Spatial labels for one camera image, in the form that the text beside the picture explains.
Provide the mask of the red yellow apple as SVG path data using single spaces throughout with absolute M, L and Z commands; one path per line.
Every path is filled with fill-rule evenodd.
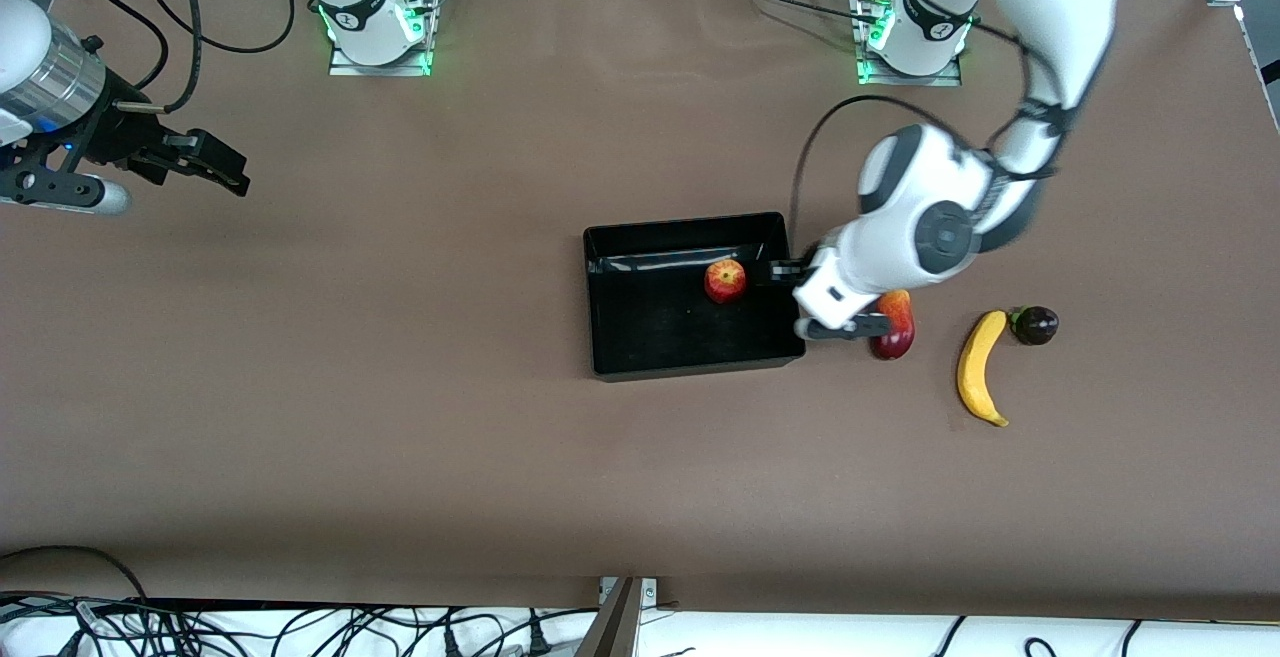
M 718 305 L 732 304 L 748 291 L 750 280 L 745 266 L 735 259 L 722 259 L 709 265 L 703 275 L 707 297 Z

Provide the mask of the black rectangular box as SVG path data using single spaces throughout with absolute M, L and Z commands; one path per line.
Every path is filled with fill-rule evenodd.
M 768 266 L 790 256 L 780 213 L 590 227 L 582 233 L 591 369 L 603 382 L 781 368 L 803 357 L 799 309 Z M 744 296 L 714 302 L 707 269 L 732 259 Z

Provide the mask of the yellow banana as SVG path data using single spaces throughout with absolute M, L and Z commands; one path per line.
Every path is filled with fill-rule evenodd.
M 997 410 L 987 384 L 987 364 L 1007 328 L 1005 311 L 984 312 L 972 328 L 956 368 L 956 391 L 966 411 L 989 425 L 1005 428 L 1009 420 Z

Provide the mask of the red orange mango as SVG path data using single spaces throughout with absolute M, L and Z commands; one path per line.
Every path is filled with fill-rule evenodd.
M 908 291 L 891 291 L 882 295 L 874 312 L 887 318 L 890 330 L 870 341 L 872 353 L 881 360 L 901 359 L 913 346 L 916 336 L 911 296 Z

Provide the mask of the small dark eggplant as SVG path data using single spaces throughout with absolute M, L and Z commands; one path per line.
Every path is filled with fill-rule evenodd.
M 1059 315 L 1039 305 L 1024 306 L 1009 315 L 1010 332 L 1021 345 L 1047 345 L 1056 337 L 1059 325 Z

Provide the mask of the dark metal bar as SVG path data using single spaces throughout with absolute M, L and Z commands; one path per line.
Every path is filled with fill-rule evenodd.
M 634 657 L 644 599 L 641 578 L 614 579 L 573 657 Z

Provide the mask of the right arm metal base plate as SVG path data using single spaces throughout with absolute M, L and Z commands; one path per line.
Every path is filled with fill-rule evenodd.
M 328 31 L 330 38 L 330 58 L 328 72 L 330 76 L 348 77 L 379 77 L 379 78 L 417 78 L 430 76 L 433 72 L 433 47 L 435 38 L 428 35 L 416 42 L 406 42 L 404 38 L 379 38 L 378 35 L 365 33 L 335 33 Z M 344 47 L 356 47 L 358 56 L 389 56 L 390 47 L 404 47 L 393 60 L 380 64 L 365 64 L 356 61 L 344 51 Z

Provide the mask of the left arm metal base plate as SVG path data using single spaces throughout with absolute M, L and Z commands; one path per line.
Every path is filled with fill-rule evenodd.
M 947 67 L 931 76 L 909 76 L 893 69 L 883 56 L 869 45 L 860 45 L 858 55 L 858 79 L 863 86 L 920 86 L 952 88 L 963 85 L 959 58 L 952 58 Z

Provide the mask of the small metal bracket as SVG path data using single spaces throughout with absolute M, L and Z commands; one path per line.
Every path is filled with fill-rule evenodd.
M 608 599 L 613 589 L 620 584 L 620 579 L 616 576 L 604 576 L 598 583 L 598 604 L 603 606 Z M 639 578 L 639 589 L 641 592 L 640 607 L 641 610 L 654 608 L 658 604 L 658 584 L 655 578 Z

